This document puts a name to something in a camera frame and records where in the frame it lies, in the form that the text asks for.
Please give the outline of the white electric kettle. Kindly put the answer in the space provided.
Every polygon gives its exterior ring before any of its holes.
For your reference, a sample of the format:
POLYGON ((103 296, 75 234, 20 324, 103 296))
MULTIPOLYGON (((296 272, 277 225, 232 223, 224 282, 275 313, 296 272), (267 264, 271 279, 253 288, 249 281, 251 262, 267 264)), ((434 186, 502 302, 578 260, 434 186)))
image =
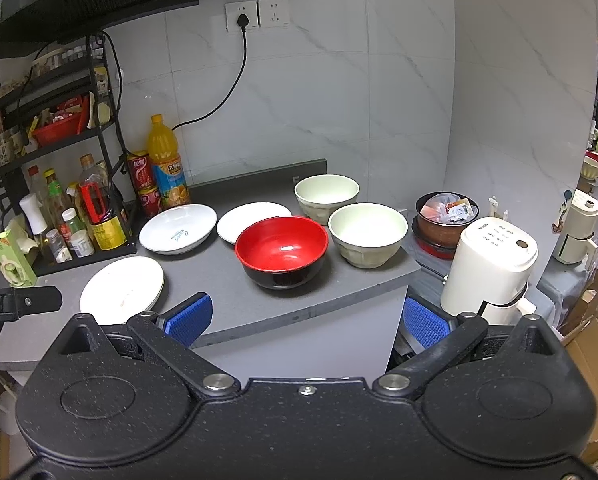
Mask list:
POLYGON ((526 298, 538 260, 534 238, 512 223, 483 217, 460 234, 440 296, 451 315, 472 312, 491 325, 512 325, 536 307, 526 298))

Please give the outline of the soy sauce bottle yellow label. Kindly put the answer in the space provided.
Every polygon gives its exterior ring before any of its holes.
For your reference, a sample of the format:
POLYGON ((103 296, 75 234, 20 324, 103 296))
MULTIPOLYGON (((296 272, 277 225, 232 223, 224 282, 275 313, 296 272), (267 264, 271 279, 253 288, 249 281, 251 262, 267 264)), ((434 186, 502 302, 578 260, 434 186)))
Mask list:
POLYGON ((98 247, 108 252, 127 243, 126 233, 114 208, 112 188, 105 171, 95 164, 91 153, 82 155, 80 164, 79 192, 86 215, 98 247))

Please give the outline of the white wall socket right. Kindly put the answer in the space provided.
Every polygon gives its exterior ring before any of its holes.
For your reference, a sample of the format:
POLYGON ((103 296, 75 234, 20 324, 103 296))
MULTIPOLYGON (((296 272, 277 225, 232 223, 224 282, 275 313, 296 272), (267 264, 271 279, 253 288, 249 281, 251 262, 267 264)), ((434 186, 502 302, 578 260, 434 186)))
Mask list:
POLYGON ((290 24, 289 0, 259 0, 261 28, 286 27, 290 24))

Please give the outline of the plain white front plate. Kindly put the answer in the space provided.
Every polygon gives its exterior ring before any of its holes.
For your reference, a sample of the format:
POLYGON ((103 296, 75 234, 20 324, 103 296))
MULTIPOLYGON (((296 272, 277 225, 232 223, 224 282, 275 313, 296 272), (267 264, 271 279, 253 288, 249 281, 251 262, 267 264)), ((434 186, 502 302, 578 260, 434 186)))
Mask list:
POLYGON ((159 299, 165 273, 148 257, 128 257, 104 266, 81 292, 79 308, 100 325, 124 324, 150 310, 159 299))

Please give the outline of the white bakery print plate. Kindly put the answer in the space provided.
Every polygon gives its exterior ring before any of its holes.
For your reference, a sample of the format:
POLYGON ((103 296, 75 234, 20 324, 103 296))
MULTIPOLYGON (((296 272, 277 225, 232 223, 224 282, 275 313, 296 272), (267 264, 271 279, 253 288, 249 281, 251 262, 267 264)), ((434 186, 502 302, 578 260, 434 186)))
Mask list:
POLYGON ((255 202, 235 207, 220 218, 217 232, 221 240, 234 245, 237 238, 249 226, 276 217, 289 217, 291 211, 282 204, 272 202, 255 202))

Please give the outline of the white wall socket left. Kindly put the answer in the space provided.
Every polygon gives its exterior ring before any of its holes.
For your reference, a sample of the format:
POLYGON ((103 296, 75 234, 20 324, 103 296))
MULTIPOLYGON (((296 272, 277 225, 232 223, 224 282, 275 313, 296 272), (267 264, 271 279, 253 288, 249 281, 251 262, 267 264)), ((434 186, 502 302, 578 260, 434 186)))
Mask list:
POLYGON ((226 30, 239 32, 242 29, 259 27, 258 7, 256 1, 228 2, 224 6, 226 30))

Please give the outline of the black metal spice rack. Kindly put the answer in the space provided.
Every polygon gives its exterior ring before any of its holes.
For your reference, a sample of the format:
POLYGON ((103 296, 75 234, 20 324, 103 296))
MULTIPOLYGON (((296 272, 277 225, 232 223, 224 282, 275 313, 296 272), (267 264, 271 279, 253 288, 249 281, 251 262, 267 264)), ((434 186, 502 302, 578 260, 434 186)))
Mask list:
POLYGON ((124 136, 118 120, 121 96, 112 90, 103 92, 95 68, 106 68, 105 46, 112 40, 100 30, 84 37, 82 55, 37 77, 27 78, 25 86, 0 98, 0 113, 7 124, 23 127, 26 120, 40 118, 45 110, 55 110, 64 103, 58 122, 37 126, 22 133, 37 142, 32 152, 17 156, 0 166, 1 220, 10 212, 19 214, 19 200, 27 187, 22 166, 40 157, 82 141, 98 140, 105 162, 108 182, 113 183, 117 172, 130 174, 124 136))

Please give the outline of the red and black bowl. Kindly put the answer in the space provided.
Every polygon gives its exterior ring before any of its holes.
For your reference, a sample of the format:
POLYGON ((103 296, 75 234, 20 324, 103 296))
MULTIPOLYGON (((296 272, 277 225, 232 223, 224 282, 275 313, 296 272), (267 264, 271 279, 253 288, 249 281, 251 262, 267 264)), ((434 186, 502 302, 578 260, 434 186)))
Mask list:
POLYGON ((285 290, 313 280, 323 268, 329 237, 308 218, 268 218, 249 226, 234 245, 248 277, 262 288, 285 290))

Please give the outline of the white appliance in background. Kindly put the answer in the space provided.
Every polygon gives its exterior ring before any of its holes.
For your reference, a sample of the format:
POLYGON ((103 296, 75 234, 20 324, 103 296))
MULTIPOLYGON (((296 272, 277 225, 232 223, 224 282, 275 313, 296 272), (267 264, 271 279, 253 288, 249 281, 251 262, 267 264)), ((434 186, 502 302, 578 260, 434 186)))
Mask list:
POLYGON ((598 200, 580 190, 575 190, 564 217, 553 257, 563 264, 587 266, 597 252, 595 226, 598 219, 598 200))

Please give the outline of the white deep plate blue script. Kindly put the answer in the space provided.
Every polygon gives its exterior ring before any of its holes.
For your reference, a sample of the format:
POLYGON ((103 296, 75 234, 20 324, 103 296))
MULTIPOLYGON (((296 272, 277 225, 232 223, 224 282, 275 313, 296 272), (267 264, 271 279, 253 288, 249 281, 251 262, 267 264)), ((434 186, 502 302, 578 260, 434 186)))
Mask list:
POLYGON ((139 242, 158 255, 181 255, 203 244, 216 224, 217 213, 209 206, 177 206, 148 220, 140 231, 139 242))

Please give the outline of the orange juice bottle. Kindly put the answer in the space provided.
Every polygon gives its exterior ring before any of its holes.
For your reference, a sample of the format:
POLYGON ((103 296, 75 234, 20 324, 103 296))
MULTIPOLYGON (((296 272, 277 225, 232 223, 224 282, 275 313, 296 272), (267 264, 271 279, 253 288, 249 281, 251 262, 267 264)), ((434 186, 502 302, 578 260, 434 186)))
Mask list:
POLYGON ((163 122, 162 114, 151 116, 147 151, 162 207, 170 209, 191 203, 179 153, 179 142, 173 130, 163 122))

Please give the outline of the white wall socket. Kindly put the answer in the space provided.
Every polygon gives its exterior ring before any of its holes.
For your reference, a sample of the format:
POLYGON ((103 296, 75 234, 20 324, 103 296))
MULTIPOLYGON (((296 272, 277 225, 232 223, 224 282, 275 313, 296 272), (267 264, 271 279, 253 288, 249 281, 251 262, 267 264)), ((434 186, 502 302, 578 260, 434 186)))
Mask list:
POLYGON ((224 6, 226 30, 239 32, 242 29, 259 27, 258 7, 256 1, 228 2, 224 6))
POLYGON ((290 24, 289 0, 259 0, 261 28, 286 27, 290 24))

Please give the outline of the cream ceramic bowl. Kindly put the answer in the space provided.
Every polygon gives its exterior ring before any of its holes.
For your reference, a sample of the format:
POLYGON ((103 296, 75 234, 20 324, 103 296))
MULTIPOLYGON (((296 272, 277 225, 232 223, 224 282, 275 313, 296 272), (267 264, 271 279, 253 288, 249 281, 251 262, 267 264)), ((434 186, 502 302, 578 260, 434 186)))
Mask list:
POLYGON ((339 174, 317 174, 299 181, 293 189, 302 212, 326 226, 337 209, 357 201, 357 181, 339 174))
POLYGON ((365 270, 387 263, 401 248, 408 228, 400 211, 374 203, 343 206, 328 219, 341 257, 365 270))

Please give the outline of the upper red drink can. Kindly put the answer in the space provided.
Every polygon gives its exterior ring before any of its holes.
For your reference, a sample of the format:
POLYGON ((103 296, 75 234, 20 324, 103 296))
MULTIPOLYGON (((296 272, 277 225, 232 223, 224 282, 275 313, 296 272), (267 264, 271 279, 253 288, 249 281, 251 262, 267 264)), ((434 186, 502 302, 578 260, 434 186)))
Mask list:
POLYGON ((155 185, 150 156, 147 151, 128 152, 127 162, 129 174, 136 191, 148 190, 155 185))

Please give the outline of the brown pot with packets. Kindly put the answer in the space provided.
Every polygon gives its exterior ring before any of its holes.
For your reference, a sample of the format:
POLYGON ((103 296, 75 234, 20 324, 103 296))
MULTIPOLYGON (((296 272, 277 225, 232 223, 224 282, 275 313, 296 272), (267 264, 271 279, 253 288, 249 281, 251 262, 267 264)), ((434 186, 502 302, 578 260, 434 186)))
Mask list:
POLYGON ((429 255, 452 260, 460 234, 477 220, 479 206, 471 198, 454 192, 431 192, 416 200, 412 222, 417 245, 429 255))

